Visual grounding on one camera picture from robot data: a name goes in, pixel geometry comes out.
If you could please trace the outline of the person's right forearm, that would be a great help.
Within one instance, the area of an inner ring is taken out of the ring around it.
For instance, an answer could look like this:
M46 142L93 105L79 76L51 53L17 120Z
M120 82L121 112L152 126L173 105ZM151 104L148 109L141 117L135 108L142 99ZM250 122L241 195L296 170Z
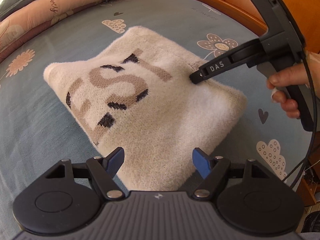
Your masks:
M320 55L307 51L306 52L306 59L309 65L309 69L311 72L312 80L314 88L317 92L319 92L319 85L320 85Z

